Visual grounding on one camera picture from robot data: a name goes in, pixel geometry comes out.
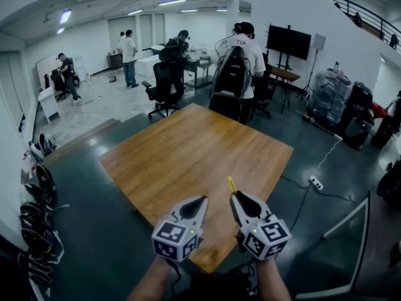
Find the black office chair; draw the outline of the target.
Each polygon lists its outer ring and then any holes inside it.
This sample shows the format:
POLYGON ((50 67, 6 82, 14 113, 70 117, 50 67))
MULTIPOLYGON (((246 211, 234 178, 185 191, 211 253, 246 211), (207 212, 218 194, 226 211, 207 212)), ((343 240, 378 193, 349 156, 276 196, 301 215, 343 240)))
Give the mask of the black office chair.
POLYGON ((266 70, 261 78, 258 78, 254 86, 254 110, 264 113, 268 119, 271 118, 270 112, 266 110, 268 100, 272 100, 274 88, 269 88, 269 78, 272 71, 271 65, 266 65, 266 70))
POLYGON ((57 69, 53 70, 51 72, 50 79, 54 84, 54 90, 56 92, 56 100, 59 101, 61 98, 65 99, 66 96, 70 93, 70 91, 66 86, 63 76, 59 72, 59 70, 57 69))
POLYGON ((149 119, 156 113, 167 117, 170 111, 180 110, 178 102, 184 94, 184 67, 184 63, 179 60, 158 62, 153 66, 155 86, 142 82, 149 100, 155 101, 155 110, 148 114, 149 119))

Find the wooden table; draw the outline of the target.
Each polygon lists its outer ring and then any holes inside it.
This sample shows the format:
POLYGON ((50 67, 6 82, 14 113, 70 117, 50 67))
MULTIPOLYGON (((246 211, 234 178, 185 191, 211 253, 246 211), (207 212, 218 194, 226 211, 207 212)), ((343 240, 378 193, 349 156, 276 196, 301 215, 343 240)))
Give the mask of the wooden table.
POLYGON ((287 144, 191 104, 123 141, 100 162, 150 224, 180 200, 207 196, 203 242, 190 259, 211 273, 237 243, 227 178, 237 190, 267 199, 292 153, 287 144))

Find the black balcony railing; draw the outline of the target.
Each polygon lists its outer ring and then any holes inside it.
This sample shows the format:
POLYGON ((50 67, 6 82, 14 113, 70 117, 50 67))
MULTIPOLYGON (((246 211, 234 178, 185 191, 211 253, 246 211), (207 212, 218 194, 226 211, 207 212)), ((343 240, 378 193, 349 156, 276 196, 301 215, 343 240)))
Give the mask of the black balcony railing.
POLYGON ((335 5, 339 5, 342 13, 347 15, 352 21, 355 20, 355 16, 358 14, 361 22, 360 27, 379 38, 381 41, 384 41, 387 45, 390 44, 392 36, 395 35, 398 39, 398 44, 393 48, 401 54, 401 30, 397 29, 381 16, 359 4, 353 3, 349 0, 329 1, 335 5))

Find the black television on stand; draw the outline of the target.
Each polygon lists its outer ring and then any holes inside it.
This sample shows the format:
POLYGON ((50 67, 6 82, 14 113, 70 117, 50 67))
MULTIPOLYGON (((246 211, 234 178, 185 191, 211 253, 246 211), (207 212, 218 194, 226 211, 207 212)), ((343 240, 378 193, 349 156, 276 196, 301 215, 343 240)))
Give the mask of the black television on stand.
POLYGON ((290 25, 287 28, 269 25, 266 48, 279 52, 278 68, 291 70, 290 56, 307 60, 310 44, 311 35, 292 30, 290 25))

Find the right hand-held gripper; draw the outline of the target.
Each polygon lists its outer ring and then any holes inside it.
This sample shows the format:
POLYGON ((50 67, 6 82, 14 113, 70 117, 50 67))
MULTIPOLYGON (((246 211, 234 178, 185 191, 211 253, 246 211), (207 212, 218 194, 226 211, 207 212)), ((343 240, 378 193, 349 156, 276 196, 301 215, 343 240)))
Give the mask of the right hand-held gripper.
POLYGON ((231 194, 230 205, 239 226, 238 243, 256 259, 272 258, 291 239, 285 222, 271 214, 266 202, 257 196, 237 191, 231 194))

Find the brown cabinet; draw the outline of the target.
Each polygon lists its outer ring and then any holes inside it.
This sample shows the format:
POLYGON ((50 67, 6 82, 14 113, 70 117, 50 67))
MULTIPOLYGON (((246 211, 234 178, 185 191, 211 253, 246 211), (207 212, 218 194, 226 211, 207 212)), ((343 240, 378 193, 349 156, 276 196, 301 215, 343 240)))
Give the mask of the brown cabinet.
POLYGON ((108 53, 107 54, 108 68, 111 70, 117 70, 121 68, 122 65, 122 54, 121 53, 108 53))

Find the white backpack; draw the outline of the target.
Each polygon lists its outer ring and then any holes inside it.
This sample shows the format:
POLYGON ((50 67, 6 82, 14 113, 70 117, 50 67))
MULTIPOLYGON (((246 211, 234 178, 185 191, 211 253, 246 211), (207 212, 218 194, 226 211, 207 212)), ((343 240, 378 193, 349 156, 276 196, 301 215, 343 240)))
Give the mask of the white backpack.
POLYGON ((29 142, 29 151, 37 163, 44 161, 44 158, 54 152, 57 148, 56 138, 60 134, 39 134, 36 142, 29 142))

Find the person's right forearm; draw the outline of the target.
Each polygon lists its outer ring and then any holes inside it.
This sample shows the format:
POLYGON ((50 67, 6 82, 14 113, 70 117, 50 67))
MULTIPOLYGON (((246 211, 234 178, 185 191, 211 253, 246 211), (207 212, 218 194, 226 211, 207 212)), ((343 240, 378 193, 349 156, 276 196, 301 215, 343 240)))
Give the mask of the person's right forearm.
POLYGON ((256 262, 258 296, 262 301, 292 301, 274 258, 256 262))

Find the person's left forearm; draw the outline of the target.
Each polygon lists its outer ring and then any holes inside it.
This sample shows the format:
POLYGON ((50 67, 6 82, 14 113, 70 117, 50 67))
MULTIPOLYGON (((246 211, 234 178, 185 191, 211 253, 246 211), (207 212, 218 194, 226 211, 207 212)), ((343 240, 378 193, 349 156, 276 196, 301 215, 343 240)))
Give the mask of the person's left forearm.
POLYGON ((166 259, 157 256, 126 301, 162 301, 172 269, 166 259))

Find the red table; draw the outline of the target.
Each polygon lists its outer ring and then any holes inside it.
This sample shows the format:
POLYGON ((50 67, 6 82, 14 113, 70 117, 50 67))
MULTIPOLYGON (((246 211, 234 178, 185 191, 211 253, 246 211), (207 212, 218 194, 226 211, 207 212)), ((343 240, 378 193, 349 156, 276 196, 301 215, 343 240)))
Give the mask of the red table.
POLYGON ((382 106, 380 106, 376 102, 372 102, 371 103, 370 111, 372 113, 372 119, 373 120, 375 120, 375 119, 384 119, 385 117, 388 116, 388 112, 385 110, 385 108, 383 108, 382 106))

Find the black bag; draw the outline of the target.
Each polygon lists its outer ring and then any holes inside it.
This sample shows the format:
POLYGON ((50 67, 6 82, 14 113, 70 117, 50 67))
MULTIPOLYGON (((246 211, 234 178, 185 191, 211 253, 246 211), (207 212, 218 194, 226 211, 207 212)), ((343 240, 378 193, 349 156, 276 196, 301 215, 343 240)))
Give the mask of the black bag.
POLYGON ((377 186, 377 194, 401 212, 401 159, 382 177, 377 186))

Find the person's dark clothing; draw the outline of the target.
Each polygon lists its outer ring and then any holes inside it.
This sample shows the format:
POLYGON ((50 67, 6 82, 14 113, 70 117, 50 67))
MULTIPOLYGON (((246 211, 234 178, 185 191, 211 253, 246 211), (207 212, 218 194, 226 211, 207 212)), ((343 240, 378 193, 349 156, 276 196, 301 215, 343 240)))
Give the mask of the person's dark clothing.
POLYGON ((250 275, 241 271, 200 273, 194 275, 189 287, 168 301, 262 301, 251 294, 250 275))

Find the whiteboard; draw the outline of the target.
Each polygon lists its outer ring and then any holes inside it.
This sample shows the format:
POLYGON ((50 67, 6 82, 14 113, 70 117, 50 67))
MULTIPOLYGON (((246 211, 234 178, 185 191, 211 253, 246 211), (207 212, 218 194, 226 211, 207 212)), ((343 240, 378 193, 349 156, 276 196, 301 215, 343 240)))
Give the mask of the whiteboard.
POLYGON ((51 80, 51 75, 54 70, 58 71, 58 68, 60 66, 60 61, 56 58, 56 55, 51 55, 46 58, 43 58, 42 60, 39 60, 36 62, 36 71, 37 71, 37 76, 40 82, 40 86, 42 89, 46 88, 46 82, 44 79, 45 75, 49 76, 49 85, 53 86, 54 83, 51 80))

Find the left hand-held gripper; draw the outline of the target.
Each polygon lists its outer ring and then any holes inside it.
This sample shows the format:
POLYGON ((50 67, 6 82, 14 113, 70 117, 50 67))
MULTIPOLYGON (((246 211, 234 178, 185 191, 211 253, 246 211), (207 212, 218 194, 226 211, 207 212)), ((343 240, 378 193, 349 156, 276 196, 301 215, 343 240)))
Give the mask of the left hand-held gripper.
POLYGON ((207 196, 194 196, 175 204, 170 214, 158 221, 152 233, 155 254, 182 262, 198 249, 208 202, 207 196), (186 219, 172 214, 185 214, 186 219))

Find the small white table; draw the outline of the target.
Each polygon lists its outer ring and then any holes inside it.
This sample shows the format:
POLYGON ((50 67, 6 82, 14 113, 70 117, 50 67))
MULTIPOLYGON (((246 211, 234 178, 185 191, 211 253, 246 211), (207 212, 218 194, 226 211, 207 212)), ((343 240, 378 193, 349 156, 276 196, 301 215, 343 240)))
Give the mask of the small white table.
POLYGON ((38 102, 41 105, 48 124, 51 123, 51 116, 57 114, 59 117, 61 117, 53 87, 45 88, 44 90, 40 91, 38 93, 38 102))

